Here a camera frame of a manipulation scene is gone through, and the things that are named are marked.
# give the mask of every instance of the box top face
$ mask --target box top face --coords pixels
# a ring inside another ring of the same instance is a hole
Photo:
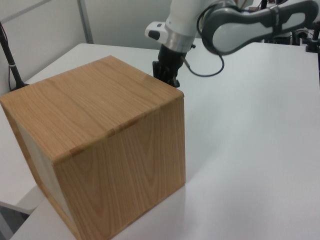
[[[183,97],[108,56],[10,92],[0,102],[57,163]]]

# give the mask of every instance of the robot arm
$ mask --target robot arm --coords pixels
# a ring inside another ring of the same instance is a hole
[[[153,76],[179,86],[178,69],[193,47],[202,17],[204,46],[214,54],[228,55],[254,41],[320,21],[319,9],[320,0],[288,0],[253,13],[241,12],[233,0],[172,0],[166,22],[153,22],[145,30],[147,37],[162,44]]]

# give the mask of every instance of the white table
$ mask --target white table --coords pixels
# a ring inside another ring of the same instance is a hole
[[[196,44],[187,55],[191,67],[217,71],[219,58]],[[30,83],[108,54],[149,73],[157,53],[82,44]],[[224,59],[224,71],[211,78],[180,69],[186,184],[115,240],[319,239],[318,56],[253,43]],[[44,200],[12,239],[74,237]]]

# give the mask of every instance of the wooden box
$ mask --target wooden box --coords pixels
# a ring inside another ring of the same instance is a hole
[[[185,183],[183,93],[115,57],[0,102],[35,181],[79,240],[112,238]]]

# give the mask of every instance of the white wall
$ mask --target white wall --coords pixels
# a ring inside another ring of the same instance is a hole
[[[158,49],[145,37],[153,21],[164,22],[171,0],[85,0],[95,44]]]
[[[9,8],[9,2],[2,3],[1,8]],[[24,82],[77,44],[86,42],[77,0],[51,0],[3,27]],[[0,48],[0,95],[8,91],[8,62]]]

